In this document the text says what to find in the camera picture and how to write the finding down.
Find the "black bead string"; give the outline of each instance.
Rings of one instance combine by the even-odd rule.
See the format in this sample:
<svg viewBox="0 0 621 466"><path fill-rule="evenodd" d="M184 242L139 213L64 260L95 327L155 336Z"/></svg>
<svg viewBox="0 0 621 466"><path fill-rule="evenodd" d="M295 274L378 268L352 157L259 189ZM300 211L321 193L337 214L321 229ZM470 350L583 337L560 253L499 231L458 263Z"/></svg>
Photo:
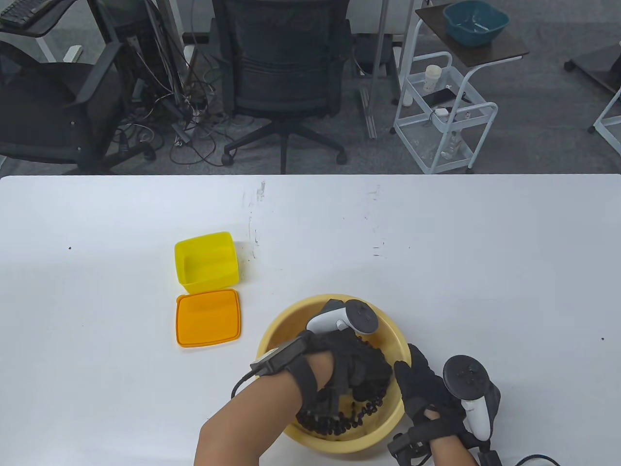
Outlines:
<svg viewBox="0 0 621 466"><path fill-rule="evenodd" d="M372 347L362 337L358 336L358 340L364 343L364 345ZM373 349L377 350L384 358L381 349ZM360 408L360 411L356 411L356 402L352 402L351 414L349 416L345 416L343 412L339 412L338 417L318 416L312 410L308 410L300 411L296 416L297 421L307 431L316 432L323 436L334 435L338 437L350 429L362 426L365 416L371 416L378 412L378 408L384 404L384 397L389 384L390 378L383 381L383 383L377 383L375 392L366 400L366 404Z"/></svg>

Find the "black glove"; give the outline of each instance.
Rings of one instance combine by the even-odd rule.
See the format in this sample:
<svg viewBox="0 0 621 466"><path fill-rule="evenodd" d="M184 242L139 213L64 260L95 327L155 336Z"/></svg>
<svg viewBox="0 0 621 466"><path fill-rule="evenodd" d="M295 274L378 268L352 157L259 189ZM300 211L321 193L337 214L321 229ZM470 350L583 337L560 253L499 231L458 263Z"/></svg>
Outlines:
<svg viewBox="0 0 621 466"><path fill-rule="evenodd" d="M319 416L336 416L339 397L351 390L356 401L383 398L390 384L392 367L381 350L373 348L358 337L353 329L324 334L301 333L307 342L307 353L330 351L334 357L332 378L317 394L312 407Z"/></svg>
<svg viewBox="0 0 621 466"><path fill-rule="evenodd" d="M375 382L389 380L392 375L382 352L362 341L353 329L317 335L304 331L301 335L307 339L310 353L330 351L334 356L334 371L327 386L339 395L350 388L365 390Z"/></svg>
<svg viewBox="0 0 621 466"><path fill-rule="evenodd" d="M397 361L394 375L401 389L406 415L414 427L407 434L396 436L388 445L391 454L400 464L409 465L412 458L430 455L431 440L452 435L457 435L467 449L489 445L466 430L463 424L466 411L461 401L449 393L442 377L429 368L423 353L414 345L409 347L412 366ZM424 415L426 409L438 412L440 419L430 420Z"/></svg>

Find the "glove strap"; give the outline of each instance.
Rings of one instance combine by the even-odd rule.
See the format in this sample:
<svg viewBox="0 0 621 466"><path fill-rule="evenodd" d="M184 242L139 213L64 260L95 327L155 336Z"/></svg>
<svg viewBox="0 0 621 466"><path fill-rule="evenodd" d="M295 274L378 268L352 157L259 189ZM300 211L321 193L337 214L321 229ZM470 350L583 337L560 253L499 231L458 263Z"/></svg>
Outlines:
<svg viewBox="0 0 621 466"><path fill-rule="evenodd" d="M399 466L410 466L413 458L430 454L430 441L457 435L464 430L463 424L460 427L443 418L426 421L410 427L405 434L395 436L388 444L388 451L397 460Z"/></svg>
<svg viewBox="0 0 621 466"><path fill-rule="evenodd" d="M310 406L317 398L317 379L311 365L302 355L297 356L284 368L295 379L302 393L302 408Z"/></svg>

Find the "chair armrest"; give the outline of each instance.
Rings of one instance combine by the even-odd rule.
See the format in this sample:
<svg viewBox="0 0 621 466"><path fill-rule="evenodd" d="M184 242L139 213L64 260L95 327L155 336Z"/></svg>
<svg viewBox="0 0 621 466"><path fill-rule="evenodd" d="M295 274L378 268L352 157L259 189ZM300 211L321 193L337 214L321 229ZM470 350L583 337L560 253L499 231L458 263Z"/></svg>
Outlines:
<svg viewBox="0 0 621 466"><path fill-rule="evenodd" d="M73 101L69 106L82 105L93 98L95 92L101 85L101 81L103 81L108 70L114 63L114 60L116 60L119 50L121 50L122 47L123 44L120 42L110 42L106 45L104 51L97 60L97 63L93 66L93 69L88 74L86 81L78 92L75 101Z"/></svg>

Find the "caster wheel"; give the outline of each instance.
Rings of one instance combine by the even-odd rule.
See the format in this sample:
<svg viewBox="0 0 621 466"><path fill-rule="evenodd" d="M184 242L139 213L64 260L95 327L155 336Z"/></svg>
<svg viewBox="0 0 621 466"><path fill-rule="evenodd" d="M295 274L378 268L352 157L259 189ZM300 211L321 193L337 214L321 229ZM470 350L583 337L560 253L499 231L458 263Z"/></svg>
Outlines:
<svg viewBox="0 0 621 466"><path fill-rule="evenodd" d="M233 156L225 152L222 154L222 158L220 159L220 161L225 167L230 167L231 165L233 165Z"/></svg>
<svg viewBox="0 0 621 466"><path fill-rule="evenodd" d="M339 152L337 154L337 165L345 165L347 163L347 155L345 152Z"/></svg>
<svg viewBox="0 0 621 466"><path fill-rule="evenodd" d="M143 153L143 157L145 158L145 160L148 160L149 162L153 162L157 156L155 155L155 151L153 150L153 147L149 147L148 149L146 149L146 151L144 151Z"/></svg>

